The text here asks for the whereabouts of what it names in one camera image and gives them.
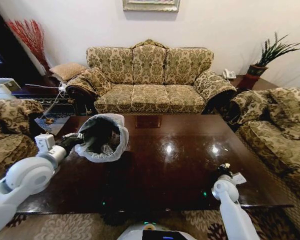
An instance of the white telephone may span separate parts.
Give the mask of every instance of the white telephone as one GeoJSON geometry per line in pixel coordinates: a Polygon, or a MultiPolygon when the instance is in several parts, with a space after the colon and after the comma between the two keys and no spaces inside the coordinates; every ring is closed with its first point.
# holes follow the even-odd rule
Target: white telephone
{"type": "Polygon", "coordinates": [[[236,73],[234,71],[229,71],[228,69],[224,69],[222,72],[222,77],[224,79],[236,79],[236,73]]]}

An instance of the picture frame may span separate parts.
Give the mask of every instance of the picture frame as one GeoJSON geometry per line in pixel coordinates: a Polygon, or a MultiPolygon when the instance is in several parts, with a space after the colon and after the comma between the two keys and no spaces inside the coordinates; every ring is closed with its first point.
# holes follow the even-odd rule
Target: picture frame
{"type": "Polygon", "coordinates": [[[178,12],[180,0],[122,0],[124,11],[178,12]]]}

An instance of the sofa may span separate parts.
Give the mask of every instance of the sofa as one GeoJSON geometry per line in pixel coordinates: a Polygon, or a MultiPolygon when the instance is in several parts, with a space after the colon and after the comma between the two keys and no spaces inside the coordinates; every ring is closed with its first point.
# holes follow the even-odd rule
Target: sofa
{"type": "Polygon", "coordinates": [[[0,179],[12,164],[37,154],[31,137],[40,130],[33,119],[42,113],[34,100],[0,99],[0,179]]]}
{"type": "Polygon", "coordinates": [[[236,92],[209,71],[206,48],[168,48],[146,40],[131,48],[89,47],[90,67],[67,82],[66,91],[98,113],[201,114],[236,92]]]}
{"type": "Polygon", "coordinates": [[[300,231],[300,88],[240,93],[230,101],[229,114],[236,134],[294,204],[284,210],[300,231]]]}

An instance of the coffee table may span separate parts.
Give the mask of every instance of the coffee table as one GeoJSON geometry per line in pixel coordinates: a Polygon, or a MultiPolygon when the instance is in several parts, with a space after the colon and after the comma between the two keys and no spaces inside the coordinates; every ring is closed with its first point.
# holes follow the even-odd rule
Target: coffee table
{"type": "MultiPolygon", "coordinates": [[[[115,162],[93,163],[76,152],[41,193],[18,213],[68,214],[218,209],[211,187],[217,167],[230,163],[244,208],[292,207],[290,201],[218,115],[126,115],[129,143],[115,162]]],[[[76,132],[88,119],[71,116],[57,135],[76,132]]]]}

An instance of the plastic bag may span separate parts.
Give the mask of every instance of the plastic bag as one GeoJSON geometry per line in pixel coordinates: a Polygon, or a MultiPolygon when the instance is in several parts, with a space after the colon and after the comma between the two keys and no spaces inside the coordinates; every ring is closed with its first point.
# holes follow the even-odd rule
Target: plastic bag
{"type": "Polygon", "coordinates": [[[124,127],[125,126],[125,118],[119,114],[113,113],[105,113],[105,114],[97,114],[90,117],[79,129],[78,133],[82,132],[89,132],[89,129],[93,129],[93,127],[97,124],[97,119],[102,118],[107,120],[113,125],[117,126],[120,132],[120,143],[114,150],[114,152],[110,155],[106,155],[104,153],[95,153],[92,152],[90,147],[94,144],[96,139],[98,138],[99,132],[93,132],[93,136],[85,137],[83,134],[84,143],[78,144],[74,147],[74,150],[78,153],[81,157],[86,157],[89,161],[94,163],[105,163],[105,162],[113,162],[118,160],[124,151],[127,148],[128,141],[129,141],[129,133],[128,130],[124,127]]]}

